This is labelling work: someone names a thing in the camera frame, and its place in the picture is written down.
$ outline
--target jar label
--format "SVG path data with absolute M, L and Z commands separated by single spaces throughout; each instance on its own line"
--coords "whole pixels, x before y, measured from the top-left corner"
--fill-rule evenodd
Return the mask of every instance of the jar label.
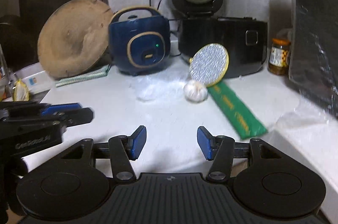
M 288 50 L 272 47 L 270 55 L 270 64 L 276 67 L 287 67 Z

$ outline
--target orange jar lid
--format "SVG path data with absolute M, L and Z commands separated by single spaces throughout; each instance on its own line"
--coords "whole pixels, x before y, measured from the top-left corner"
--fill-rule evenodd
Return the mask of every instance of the orange jar lid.
M 273 38 L 273 43 L 277 45 L 290 45 L 291 44 L 289 40 L 281 40 L 281 39 L 274 39 L 274 38 Z

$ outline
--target metal bolt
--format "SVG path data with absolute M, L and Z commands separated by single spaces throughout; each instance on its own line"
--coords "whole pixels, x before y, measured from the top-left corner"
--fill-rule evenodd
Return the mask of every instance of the metal bolt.
M 120 180 L 129 180 L 133 177 L 132 173 L 130 172 L 119 172 L 116 177 Z
M 209 174 L 209 177 L 214 180 L 223 180 L 226 175 L 222 172 L 212 172 Z

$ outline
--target green cloth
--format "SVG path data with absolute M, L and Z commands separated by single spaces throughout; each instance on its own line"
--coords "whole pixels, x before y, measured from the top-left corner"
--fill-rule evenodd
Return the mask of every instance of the green cloth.
M 55 86 L 58 88 L 58 87 L 61 87 L 67 84 L 79 83 L 79 82 L 88 81 L 91 79 L 105 77 L 108 75 L 109 69 L 110 69 L 110 65 L 106 65 L 106 66 L 101 67 L 98 70 L 94 70 L 94 71 L 81 74 L 81 75 L 77 75 L 74 77 L 64 78 L 64 79 L 61 79 L 60 81 L 57 81 Z
M 224 82 L 209 87 L 208 92 L 241 139 L 257 137 L 267 132 L 266 127 Z

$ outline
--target glass jar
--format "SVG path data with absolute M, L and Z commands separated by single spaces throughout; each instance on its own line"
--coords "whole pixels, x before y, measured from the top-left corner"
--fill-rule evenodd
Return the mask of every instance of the glass jar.
M 289 40 L 273 39 L 269 60 L 269 71 L 276 75 L 284 75 L 289 68 Z

